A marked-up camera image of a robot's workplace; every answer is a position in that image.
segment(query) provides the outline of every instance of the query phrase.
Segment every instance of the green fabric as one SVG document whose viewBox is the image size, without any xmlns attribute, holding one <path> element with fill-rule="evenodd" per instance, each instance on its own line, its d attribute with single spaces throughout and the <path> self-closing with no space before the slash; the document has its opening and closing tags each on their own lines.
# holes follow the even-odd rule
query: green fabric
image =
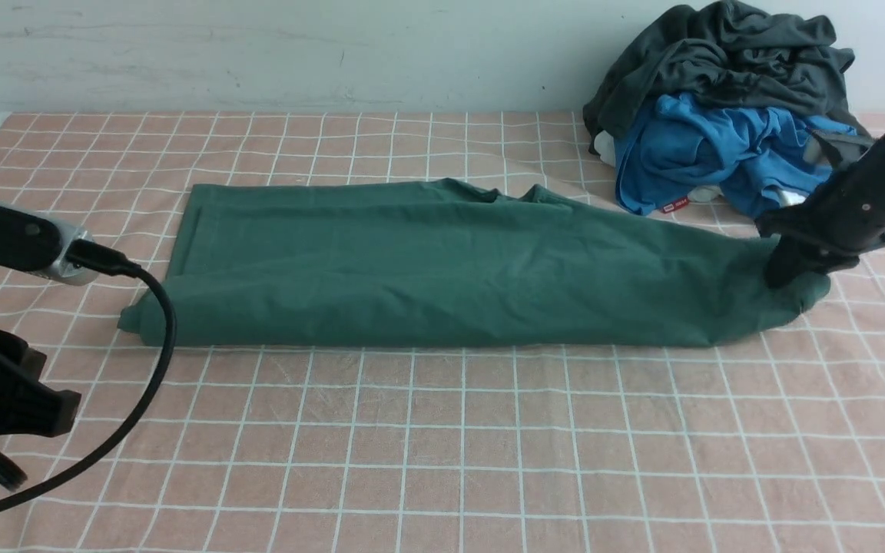
<svg viewBox="0 0 885 553">
<path fill-rule="evenodd" d="M 713 346 L 784 325 L 829 290 L 771 291 L 774 241 L 614 213 L 534 186 L 446 179 L 194 186 L 165 287 L 179 346 Z M 162 340 L 151 294 L 119 328 Z"/>
</svg>

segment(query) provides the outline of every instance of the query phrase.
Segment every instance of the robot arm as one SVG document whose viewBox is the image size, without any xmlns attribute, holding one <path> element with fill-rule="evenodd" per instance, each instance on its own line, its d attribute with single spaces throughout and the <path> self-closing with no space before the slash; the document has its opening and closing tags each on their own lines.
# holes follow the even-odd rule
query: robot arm
<svg viewBox="0 0 885 553">
<path fill-rule="evenodd" d="M 885 135 L 856 161 L 820 143 L 836 169 L 832 178 L 804 203 L 756 220 L 760 235 L 781 236 L 764 272 L 771 288 L 802 273 L 851 269 L 860 255 L 885 248 Z"/>
</svg>

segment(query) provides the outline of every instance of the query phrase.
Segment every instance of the silver metal part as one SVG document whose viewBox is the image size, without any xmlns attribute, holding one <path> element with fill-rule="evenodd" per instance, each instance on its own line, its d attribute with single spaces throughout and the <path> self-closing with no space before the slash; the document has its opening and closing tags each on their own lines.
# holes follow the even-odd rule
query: silver metal part
<svg viewBox="0 0 885 553">
<path fill-rule="evenodd" d="M 94 242 L 94 236 L 91 235 L 91 232 L 87 228 L 76 227 L 76 225 L 67 223 L 67 221 L 56 220 L 52 217 L 43 216 L 43 214 L 38 214 L 38 217 L 48 218 L 53 224 L 57 225 L 60 235 L 63 237 L 64 245 L 63 253 L 53 262 L 53 265 L 47 267 L 46 270 L 31 273 L 32 276 L 56 280 L 57 283 L 70 284 L 70 286 L 85 286 L 85 284 L 93 283 L 98 278 L 98 273 L 67 261 L 67 249 L 70 248 L 75 240 Z"/>
</svg>

